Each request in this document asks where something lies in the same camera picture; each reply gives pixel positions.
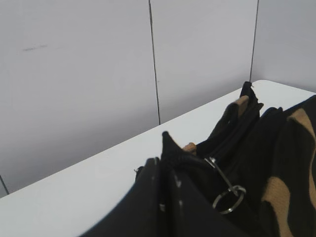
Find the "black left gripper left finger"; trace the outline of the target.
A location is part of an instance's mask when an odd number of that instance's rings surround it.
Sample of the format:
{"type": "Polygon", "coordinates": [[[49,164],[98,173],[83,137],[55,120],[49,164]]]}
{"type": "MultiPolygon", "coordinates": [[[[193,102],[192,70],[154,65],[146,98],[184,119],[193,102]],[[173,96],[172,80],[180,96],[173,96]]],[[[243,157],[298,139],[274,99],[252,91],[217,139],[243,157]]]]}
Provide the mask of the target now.
{"type": "Polygon", "coordinates": [[[149,158],[134,185],[102,220],[83,237],[159,237],[158,158],[149,158]]]}

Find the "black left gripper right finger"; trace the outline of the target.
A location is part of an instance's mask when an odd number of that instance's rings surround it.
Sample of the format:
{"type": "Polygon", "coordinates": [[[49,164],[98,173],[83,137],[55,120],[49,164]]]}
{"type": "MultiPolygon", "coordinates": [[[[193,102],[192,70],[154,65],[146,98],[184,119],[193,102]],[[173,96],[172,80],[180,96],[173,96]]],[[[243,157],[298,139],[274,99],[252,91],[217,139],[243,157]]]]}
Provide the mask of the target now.
{"type": "Polygon", "coordinates": [[[197,189],[185,161],[160,161],[160,237],[246,237],[219,214],[197,189]]]}

